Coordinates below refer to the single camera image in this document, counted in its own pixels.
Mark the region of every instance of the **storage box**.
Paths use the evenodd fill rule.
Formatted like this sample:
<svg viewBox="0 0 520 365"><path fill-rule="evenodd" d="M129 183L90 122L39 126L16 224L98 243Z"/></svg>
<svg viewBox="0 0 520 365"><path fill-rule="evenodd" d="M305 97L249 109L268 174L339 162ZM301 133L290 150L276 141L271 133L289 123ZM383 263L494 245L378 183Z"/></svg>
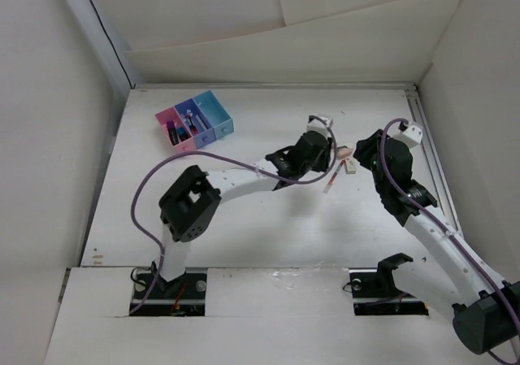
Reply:
<svg viewBox="0 0 520 365"><path fill-rule="evenodd" d="M233 119L211 91L155 115L176 153L198 150L232 133Z"/></svg>

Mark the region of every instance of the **blue compartment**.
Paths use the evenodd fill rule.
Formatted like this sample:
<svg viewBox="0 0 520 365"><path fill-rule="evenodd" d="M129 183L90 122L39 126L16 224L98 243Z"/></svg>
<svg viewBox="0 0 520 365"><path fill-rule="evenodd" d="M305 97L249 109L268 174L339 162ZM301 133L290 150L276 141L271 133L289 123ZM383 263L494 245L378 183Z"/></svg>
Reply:
<svg viewBox="0 0 520 365"><path fill-rule="evenodd" d="M197 133L191 128L189 129L197 148L202 148L217 140L214 125L206 118L205 114L199 109L193 99L175 105L175 109L179 112L180 117L188 127L190 125L190 119L197 129Z"/></svg>
<svg viewBox="0 0 520 365"><path fill-rule="evenodd" d="M199 94L194 97L193 100L211 125L213 125L214 134L217 139L234 131L233 119L211 91Z"/></svg>

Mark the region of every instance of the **pink compartment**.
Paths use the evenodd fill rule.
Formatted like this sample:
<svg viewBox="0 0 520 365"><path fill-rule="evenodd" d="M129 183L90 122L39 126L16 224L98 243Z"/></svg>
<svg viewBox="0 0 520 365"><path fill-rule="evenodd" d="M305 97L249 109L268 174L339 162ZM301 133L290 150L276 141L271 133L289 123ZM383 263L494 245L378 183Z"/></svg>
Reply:
<svg viewBox="0 0 520 365"><path fill-rule="evenodd" d="M195 141L193 140L193 137L191 133L189 132L188 126L186 126L182 119L179 116L179 113L177 113L176 109L174 107L169 107L168 109L164 111L160 111L155 115L155 118L157 121L161 124L162 132L164 133L164 136L170 142L170 134L168 133L168 127L167 122L173 121L173 124L175 125L175 128L184 128L186 133L189 135L188 140L180 141L179 144L171 145L173 150L176 153L185 152L185 151L194 151L197 149L197 145L195 144Z"/></svg>

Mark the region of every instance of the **red wire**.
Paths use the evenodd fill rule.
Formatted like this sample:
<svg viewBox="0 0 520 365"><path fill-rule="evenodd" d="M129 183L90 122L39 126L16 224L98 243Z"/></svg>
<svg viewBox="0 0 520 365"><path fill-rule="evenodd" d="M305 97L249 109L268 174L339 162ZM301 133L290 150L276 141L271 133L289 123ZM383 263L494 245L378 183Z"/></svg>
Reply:
<svg viewBox="0 0 520 365"><path fill-rule="evenodd" d="M175 302L173 303L173 306L170 308L170 315L173 314L174 309L177 308L177 303L179 302L180 297L183 295L184 291L186 290L186 284L183 284L180 288L179 294L175 298Z"/></svg>

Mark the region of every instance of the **white wall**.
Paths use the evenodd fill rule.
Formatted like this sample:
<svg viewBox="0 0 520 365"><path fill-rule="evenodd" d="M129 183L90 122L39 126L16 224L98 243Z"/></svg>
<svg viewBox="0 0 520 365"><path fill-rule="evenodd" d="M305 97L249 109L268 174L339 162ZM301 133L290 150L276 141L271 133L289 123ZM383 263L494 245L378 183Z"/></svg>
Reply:
<svg viewBox="0 0 520 365"><path fill-rule="evenodd" d="M42 363L89 213L111 88L63 0L0 0L0 353Z"/></svg>
<svg viewBox="0 0 520 365"><path fill-rule="evenodd" d="M520 0L462 0L420 94L469 243L520 275Z"/></svg>

